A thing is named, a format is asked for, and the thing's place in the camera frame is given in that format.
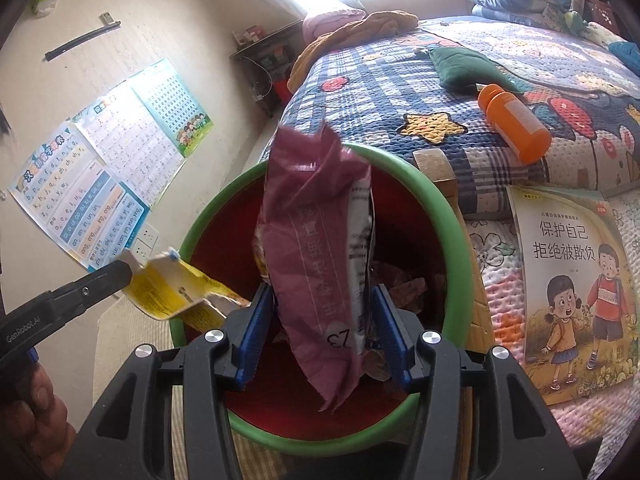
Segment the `person's left hand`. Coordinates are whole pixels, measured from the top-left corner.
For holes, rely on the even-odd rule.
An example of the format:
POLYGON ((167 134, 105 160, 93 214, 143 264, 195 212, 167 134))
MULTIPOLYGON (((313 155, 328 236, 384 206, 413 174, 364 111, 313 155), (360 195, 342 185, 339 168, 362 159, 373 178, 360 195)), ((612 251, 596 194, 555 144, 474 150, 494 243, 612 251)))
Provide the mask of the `person's left hand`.
POLYGON ((65 403, 53 390, 49 375, 35 363, 27 400, 1 407, 1 425, 9 434, 25 441, 38 458, 43 473, 55 479, 77 436, 67 419, 65 403))

